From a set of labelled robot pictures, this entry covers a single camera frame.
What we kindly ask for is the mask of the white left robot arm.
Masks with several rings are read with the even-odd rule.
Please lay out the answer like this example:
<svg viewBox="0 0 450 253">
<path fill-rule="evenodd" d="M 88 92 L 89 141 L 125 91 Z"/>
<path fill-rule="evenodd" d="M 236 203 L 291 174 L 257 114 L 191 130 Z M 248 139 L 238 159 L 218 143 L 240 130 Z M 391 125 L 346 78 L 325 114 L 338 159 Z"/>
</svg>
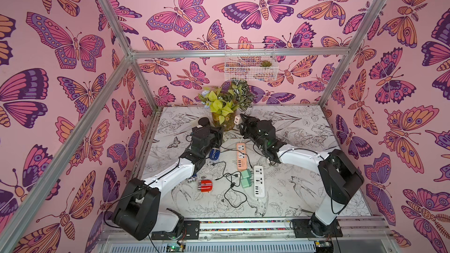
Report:
<svg viewBox="0 0 450 253">
<path fill-rule="evenodd" d="M 131 179 L 116 203 L 111 222 L 141 241 L 152 233 L 179 238 L 185 232 L 184 216 L 166 208 L 160 201 L 182 181 L 197 174 L 206 163 L 210 152 L 220 148 L 223 128 L 198 125 L 192 128 L 191 143 L 175 164 L 147 179 Z"/>
</svg>

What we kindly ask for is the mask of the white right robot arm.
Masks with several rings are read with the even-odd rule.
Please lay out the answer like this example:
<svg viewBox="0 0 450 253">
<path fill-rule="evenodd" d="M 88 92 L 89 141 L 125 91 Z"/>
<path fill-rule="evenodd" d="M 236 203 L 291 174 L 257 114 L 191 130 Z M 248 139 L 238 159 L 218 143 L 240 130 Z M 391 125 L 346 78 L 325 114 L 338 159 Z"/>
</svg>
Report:
<svg viewBox="0 0 450 253">
<path fill-rule="evenodd" d="M 270 162 L 299 166 L 321 177 L 326 195 L 311 216 L 308 227 L 317 237 L 331 234 L 337 216 L 364 182 L 362 174 L 345 153 L 339 149 L 316 152 L 287 144 L 277 138 L 270 120 L 240 114 L 234 123 L 241 136 L 253 142 Z"/>
</svg>

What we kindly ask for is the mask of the pink power strip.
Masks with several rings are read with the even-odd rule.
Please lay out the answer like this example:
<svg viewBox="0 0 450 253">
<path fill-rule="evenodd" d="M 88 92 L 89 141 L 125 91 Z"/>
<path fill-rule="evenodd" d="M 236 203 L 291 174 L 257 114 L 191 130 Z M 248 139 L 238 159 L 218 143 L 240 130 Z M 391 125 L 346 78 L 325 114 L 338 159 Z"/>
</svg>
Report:
<svg viewBox="0 0 450 253">
<path fill-rule="evenodd" d="M 247 153 L 246 153 L 246 144 L 243 142 L 236 144 L 237 150 L 237 170 L 242 172 L 247 169 Z"/>
</svg>

